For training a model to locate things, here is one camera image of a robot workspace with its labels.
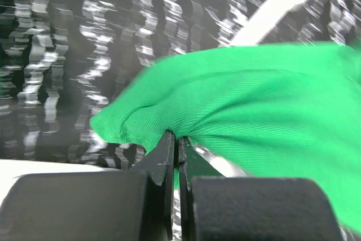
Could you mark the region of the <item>metal clothes rack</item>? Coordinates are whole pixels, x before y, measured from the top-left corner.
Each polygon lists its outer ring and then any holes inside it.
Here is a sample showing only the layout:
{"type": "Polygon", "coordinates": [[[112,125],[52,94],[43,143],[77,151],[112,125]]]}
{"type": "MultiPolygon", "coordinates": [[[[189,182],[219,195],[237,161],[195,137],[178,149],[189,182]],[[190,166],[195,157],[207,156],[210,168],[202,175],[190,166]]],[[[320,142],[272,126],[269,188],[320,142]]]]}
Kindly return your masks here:
{"type": "Polygon", "coordinates": [[[219,43],[220,47],[255,46],[287,15],[308,0],[265,0],[254,14],[242,22],[241,28],[230,39],[219,43]]]}

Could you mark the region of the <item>green tank top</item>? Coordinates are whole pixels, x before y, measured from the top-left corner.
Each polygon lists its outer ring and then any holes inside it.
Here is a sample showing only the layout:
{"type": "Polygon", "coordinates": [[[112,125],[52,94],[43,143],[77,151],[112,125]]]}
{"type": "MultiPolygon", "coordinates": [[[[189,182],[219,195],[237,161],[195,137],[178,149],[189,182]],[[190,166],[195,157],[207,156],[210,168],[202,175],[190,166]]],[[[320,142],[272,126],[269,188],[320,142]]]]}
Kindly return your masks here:
{"type": "Polygon", "coordinates": [[[159,60],[90,120],[152,151],[165,131],[260,177],[314,180],[360,232],[360,47],[219,47],[159,60]]]}

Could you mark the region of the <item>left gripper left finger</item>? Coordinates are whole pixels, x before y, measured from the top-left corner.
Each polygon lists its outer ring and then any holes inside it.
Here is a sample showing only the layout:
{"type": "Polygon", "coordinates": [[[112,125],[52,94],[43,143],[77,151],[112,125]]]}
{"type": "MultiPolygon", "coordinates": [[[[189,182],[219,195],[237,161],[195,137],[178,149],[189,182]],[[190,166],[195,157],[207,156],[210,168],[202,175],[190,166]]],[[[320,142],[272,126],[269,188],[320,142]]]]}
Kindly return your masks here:
{"type": "Polygon", "coordinates": [[[1,160],[1,239],[171,240],[174,145],[128,170],[1,160]]]}

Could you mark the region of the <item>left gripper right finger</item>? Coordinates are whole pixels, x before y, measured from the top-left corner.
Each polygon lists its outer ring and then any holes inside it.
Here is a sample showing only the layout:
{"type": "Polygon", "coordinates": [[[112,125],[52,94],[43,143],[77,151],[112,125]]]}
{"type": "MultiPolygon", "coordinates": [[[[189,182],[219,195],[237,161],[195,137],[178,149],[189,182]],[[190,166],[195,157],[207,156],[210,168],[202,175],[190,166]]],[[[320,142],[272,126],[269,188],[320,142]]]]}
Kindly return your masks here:
{"type": "Polygon", "coordinates": [[[309,179],[224,177],[179,141],[183,240],[341,240],[328,198],[309,179]]]}

